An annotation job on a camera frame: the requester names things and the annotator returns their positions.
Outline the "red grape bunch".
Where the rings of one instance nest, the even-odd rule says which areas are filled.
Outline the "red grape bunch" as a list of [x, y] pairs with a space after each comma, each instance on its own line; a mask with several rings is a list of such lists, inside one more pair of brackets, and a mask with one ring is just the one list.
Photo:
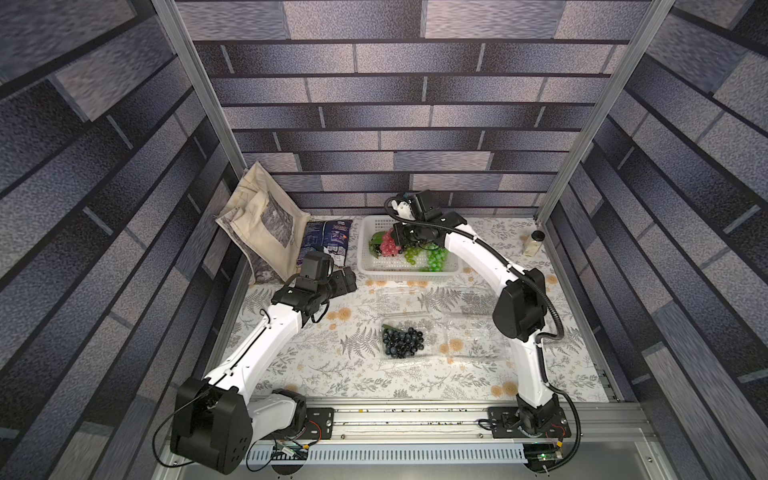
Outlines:
[[401, 253], [401, 247], [396, 244], [392, 230], [383, 235], [379, 250], [384, 257], [396, 257]]

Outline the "dark blue grape bunch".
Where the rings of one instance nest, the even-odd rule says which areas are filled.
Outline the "dark blue grape bunch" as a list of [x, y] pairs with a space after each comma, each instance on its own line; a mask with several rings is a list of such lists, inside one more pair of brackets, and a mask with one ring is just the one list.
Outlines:
[[424, 333], [414, 327], [382, 327], [381, 339], [384, 354], [394, 359], [411, 358], [425, 349]]

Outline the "clear plastic clamshell container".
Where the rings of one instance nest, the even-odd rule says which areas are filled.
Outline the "clear plastic clamshell container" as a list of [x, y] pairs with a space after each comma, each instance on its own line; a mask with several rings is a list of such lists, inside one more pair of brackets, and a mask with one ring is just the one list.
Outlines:
[[374, 339], [384, 357], [396, 361], [491, 361], [502, 358], [507, 350], [505, 337], [489, 318], [479, 315], [392, 316], [380, 323]]

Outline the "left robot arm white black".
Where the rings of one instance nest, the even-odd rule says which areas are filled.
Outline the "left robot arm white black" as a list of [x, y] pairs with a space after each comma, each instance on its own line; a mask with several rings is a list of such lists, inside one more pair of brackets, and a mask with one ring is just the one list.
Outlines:
[[307, 324], [319, 322], [332, 299], [356, 288], [351, 268], [335, 268], [326, 253], [308, 253], [299, 273], [274, 292], [261, 322], [234, 352], [202, 378], [182, 384], [167, 419], [171, 452], [230, 474], [254, 442], [301, 433], [307, 422], [303, 395], [276, 389], [257, 402], [251, 396], [283, 347]]

